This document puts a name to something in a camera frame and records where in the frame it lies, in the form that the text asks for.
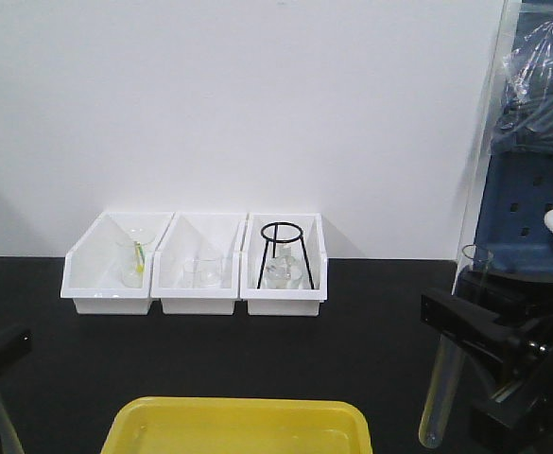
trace blue panel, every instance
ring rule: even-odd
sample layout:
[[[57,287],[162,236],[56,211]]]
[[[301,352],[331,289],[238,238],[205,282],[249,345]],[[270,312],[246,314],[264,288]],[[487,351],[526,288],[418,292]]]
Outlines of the blue panel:
[[[493,156],[482,198],[475,243],[507,272],[553,272],[553,235],[544,214],[553,208],[553,156]]]

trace glass beaker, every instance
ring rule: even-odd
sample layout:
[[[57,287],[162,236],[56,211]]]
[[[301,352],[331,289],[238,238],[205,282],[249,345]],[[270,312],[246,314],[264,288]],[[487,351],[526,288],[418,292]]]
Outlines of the glass beaker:
[[[127,233],[129,238],[116,240],[121,281],[126,287],[140,288],[146,269],[146,254],[154,234],[144,229],[131,229]]]
[[[200,253],[183,263],[184,288],[221,288],[223,257],[217,252]]]

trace plastic storage tray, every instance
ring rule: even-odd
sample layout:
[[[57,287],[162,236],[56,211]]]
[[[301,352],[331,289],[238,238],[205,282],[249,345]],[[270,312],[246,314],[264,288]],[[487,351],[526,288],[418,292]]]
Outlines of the plastic storage tray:
[[[257,288],[266,241],[261,229],[271,222],[286,221],[299,225],[314,281],[310,288],[307,272],[303,270],[298,288]],[[304,263],[301,246],[291,243],[291,252]],[[248,301],[250,315],[317,316],[320,303],[327,298],[328,257],[324,248],[320,214],[257,214],[251,213],[245,235],[240,276],[240,297]]]
[[[104,212],[66,255],[61,297],[72,298],[79,314],[147,314],[153,252],[173,213]],[[120,278],[115,239],[120,229],[144,229],[153,234],[145,247],[146,265],[140,288],[129,288]]]
[[[371,454],[343,402],[144,397],[118,412],[102,454]]]
[[[154,256],[151,295],[165,314],[232,315],[246,214],[177,213]],[[185,288],[183,264],[210,249],[223,257],[218,288]]]

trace plastic bag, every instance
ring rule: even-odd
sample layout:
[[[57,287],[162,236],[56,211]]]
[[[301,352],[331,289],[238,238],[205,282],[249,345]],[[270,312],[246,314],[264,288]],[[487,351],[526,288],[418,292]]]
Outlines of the plastic bag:
[[[492,153],[553,154],[553,19],[530,31],[503,69],[507,84]]]

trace black countertop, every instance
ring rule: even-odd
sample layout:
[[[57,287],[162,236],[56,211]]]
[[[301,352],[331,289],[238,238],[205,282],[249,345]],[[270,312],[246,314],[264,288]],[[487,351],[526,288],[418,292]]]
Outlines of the black countertop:
[[[98,453],[113,417],[145,395],[341,400],[367,418],[375,454],[485,454],[467,435],[482,397],[466,366],[444,443],[417,440],[438,333],[421,291],[449,289],[455,265],[331,260],[317,318],[79,316],[60,298],[63,259],[0,258],[0,326],[31,328],[33,351],[0,379],[28,454]]]

